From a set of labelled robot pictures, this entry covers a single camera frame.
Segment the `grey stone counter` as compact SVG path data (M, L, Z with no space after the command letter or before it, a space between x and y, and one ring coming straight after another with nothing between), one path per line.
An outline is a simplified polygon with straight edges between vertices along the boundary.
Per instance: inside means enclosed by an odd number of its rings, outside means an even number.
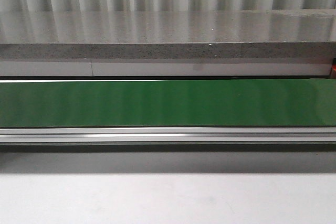
M2 12L1 77L334 78L335 10Z

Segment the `green conveyor belt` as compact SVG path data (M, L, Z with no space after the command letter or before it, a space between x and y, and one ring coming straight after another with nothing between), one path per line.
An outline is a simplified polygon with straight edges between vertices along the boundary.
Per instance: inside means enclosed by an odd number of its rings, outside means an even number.
M1 83L2 152L333 152L333 79Z

